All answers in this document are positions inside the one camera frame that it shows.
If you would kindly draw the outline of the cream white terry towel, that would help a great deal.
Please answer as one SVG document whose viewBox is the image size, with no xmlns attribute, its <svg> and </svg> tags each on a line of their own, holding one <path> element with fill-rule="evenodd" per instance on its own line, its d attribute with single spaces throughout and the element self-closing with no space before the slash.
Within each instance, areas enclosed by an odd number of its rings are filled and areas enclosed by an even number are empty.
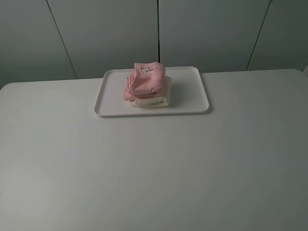
<svg viewBox="0 0 308 231">
<path fill-rule="evenodd" d="M 129 104 L 132 107 L 141 107 L 141 108 L 157 108 L 157 107 L 168 106 L 170 102 L 171 86 L 172 86 L 172 78 L 166 76 L 164 80 L 164 91 L 162 96 L 134 99 L 130 100 Z"/>
</svg>

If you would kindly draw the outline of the pink terry towel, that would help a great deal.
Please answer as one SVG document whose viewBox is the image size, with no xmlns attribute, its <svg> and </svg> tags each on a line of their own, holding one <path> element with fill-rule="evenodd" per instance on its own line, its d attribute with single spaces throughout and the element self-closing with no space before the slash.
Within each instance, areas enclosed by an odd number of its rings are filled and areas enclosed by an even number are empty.
<svg viewBox="0 0 308 231">
<path fill-rule="evenodd" d="M 165 74 L 166 69 L 161 63 L 135 63 L 127 77 L 124 100 L 162 96 Z"/>
</svg>

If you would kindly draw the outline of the white rectangular plastic tray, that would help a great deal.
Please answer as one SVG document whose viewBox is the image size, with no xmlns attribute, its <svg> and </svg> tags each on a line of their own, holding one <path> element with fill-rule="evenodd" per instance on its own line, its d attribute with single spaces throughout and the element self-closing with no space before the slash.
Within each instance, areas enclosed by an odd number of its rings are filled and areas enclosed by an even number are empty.
<svg viewBox="0 0 308 231">
<path fill-rule="evenodd" d="M 159 63 L 106 72 L 94 106 L 100 117 L 198 114 L 208 109 L 197 68 Z"/>
</svg>

